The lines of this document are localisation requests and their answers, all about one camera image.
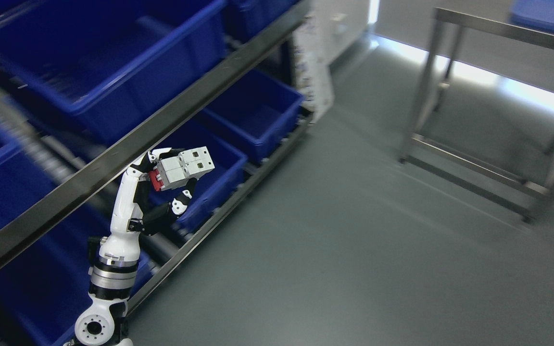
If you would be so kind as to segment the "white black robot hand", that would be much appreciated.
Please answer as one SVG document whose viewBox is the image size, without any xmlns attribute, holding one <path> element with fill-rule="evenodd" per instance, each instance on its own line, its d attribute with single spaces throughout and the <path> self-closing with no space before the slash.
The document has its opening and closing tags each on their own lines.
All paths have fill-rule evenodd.
<svg viewBox="0 0 554 346">
<path fill-rule="evenodd" d="M 160 222 L 175 222 L 184 214 L 193 198 L 197 184 L 190 179 L 183 191 L 172 201 L 152 208 L 148 195 L 153 189 L 149 171 L 152 169 L 147 151 L 123 171 L 110 224 L 110 236 L 99 249 L 99 256 L 118 261 L 140 258 L 140 234 L 153 235 Z"/>
</svg>

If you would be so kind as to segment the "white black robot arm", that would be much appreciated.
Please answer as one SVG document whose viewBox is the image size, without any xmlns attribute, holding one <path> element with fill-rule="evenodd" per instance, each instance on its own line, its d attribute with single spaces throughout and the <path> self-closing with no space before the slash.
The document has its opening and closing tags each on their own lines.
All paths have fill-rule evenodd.
<svg viewBox="0 0 554 346">
<path fill-rule="evenodd" d="M 66 346 L 132 346 L 129 300 L 141 261 L 96 256 L 90 268 L 90 305 L 77 317 Z"/>
</svg>

